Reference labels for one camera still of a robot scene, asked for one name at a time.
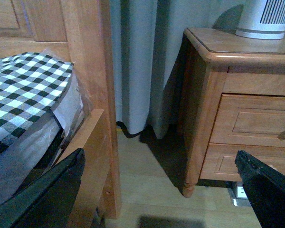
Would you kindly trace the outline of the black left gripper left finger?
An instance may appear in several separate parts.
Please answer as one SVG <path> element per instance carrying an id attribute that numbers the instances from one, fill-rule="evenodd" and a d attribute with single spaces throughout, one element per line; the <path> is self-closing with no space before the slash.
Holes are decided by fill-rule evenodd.
<path id="1" fill-rule="evenodd" d="M 85 152 L 76 149 L 0 205 L 0 228 L 64 228 L 79 192 Z"/>

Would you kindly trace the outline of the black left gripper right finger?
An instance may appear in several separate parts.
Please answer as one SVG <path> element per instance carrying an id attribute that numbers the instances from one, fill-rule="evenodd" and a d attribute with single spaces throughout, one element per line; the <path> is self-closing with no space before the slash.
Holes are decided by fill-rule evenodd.
<path id="1" fill-rule="evenodd" d="M 261 227 L 285 228 L 285 175 L 243 150 L 235 165 Z"/>

